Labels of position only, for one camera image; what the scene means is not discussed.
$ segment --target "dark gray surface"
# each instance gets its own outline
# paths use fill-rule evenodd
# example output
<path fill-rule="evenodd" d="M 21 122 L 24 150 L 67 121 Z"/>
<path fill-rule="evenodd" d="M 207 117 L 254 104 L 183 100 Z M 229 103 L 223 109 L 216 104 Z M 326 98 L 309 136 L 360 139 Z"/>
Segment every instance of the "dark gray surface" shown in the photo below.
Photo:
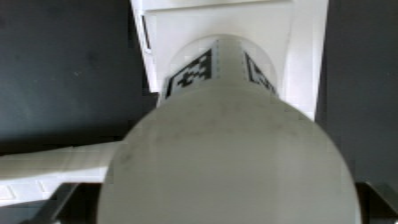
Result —
<path fill-rule="evenodd" d="M 398 1 L 332 0 L 318 122 L 357 181 L 398 189 Z"/>
<path fill-rule="evenodd" d="M 154 106 L 127 7 L 0 0 L 0 154 L 120 139 Z"/>

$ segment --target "white object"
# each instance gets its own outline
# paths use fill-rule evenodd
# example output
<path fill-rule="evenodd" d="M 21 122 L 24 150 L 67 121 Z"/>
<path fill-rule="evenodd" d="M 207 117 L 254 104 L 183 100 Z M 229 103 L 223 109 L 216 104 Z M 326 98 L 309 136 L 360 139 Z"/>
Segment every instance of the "white object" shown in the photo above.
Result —
<path fill-rule="evenodd" d="M 151 91 L 161 91 L 172 57 L 183 46 L 206 36 L 236 35 L 266 51 L 280 99 L 312 119 L 326 3 L 326 0 L 131 0 Z"/>
<path fill-rule="evenodd" d="M 190 62 L 167 78 L 159 107 L 120 143 L 99 224 L 360 224 L 341 154 L 277 98 L 263 76 L 273 74 L 266 52 L 254 57 L 261 49 L 250 47 L 222 35 L 175 54 L 172 63 L 184 56 Z"/>
<path fill-rule="evenodd" d="M 0 157 L 0 207 L 46 200 L 67 182 L 101 183 L 119 142 Z"/>

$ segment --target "printed pattern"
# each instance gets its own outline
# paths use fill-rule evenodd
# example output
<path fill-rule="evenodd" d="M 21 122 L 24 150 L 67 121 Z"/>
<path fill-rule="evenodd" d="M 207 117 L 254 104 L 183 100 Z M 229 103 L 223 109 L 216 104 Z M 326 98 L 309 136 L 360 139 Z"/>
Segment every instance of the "printed pattern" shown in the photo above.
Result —
<path fill-rule="evenodd" d="M 200 57 L 190 62 L 175 75 L 170 77 L 165 98 L 191 84 L 211 79 L 211 56 L 213 49 L 206 51 Z"/>
<path fill-rule="evenodd" d="M 264 88 L 270 90 L 270 92 L 277 95 L 275 87 L 264 77 L 264 74 L 257 68 L 255 62 L 252 61 L 252 58 L 248 57 L 247 53 L 245 53 L 245 62 L 247 62 L 247 72 L 250 82 L 263 85 Z"/>

